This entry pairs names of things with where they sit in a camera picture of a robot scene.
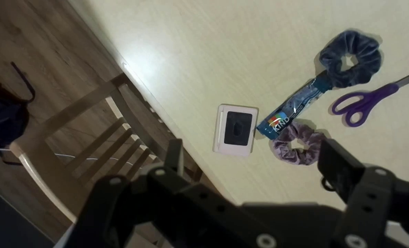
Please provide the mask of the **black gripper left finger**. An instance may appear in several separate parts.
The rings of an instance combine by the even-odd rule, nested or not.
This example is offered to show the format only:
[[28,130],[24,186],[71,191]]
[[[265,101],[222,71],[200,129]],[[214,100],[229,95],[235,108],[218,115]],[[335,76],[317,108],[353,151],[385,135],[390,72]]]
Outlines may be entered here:
[[184,145],[181,140],[173,140],[169,145],[165,167],[181,175],[184,173]]

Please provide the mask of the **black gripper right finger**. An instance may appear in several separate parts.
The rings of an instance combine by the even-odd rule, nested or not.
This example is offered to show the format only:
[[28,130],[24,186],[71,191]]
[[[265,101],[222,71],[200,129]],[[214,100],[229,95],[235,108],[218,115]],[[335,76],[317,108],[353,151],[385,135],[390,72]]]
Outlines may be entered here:
[[319,156],[322,185],[327,192],[335,192],[348,202],[361,181],[366,166],[335,140],[324,140]]

